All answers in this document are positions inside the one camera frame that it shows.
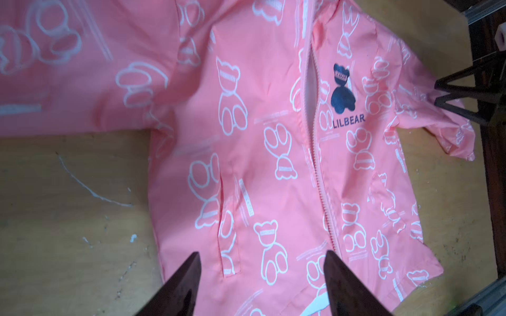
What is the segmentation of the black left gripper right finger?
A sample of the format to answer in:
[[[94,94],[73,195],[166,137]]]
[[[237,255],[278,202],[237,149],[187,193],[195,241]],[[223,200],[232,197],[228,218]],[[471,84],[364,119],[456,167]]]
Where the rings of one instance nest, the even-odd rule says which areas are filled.
[[[391,315],[333,250],[326,252],[324,276],[332,315]]]

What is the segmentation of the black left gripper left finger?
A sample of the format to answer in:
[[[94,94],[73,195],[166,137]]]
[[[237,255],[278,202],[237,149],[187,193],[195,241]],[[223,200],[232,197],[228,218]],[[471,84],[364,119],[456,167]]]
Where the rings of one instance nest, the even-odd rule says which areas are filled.
[[[193,315],[201,272],[200,254],[195,251],[135,316]]]

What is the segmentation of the pink printed jacket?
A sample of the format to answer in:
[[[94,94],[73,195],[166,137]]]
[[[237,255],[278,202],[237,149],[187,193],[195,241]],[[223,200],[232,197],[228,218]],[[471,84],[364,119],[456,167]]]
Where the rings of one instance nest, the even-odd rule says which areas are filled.
[[[474,159],[469,121],[353,1],[2,1],[1,135],[150,129],[163,279],[197,315],[327,315],[333,250],[393,311],[443,267],[398,129]]]

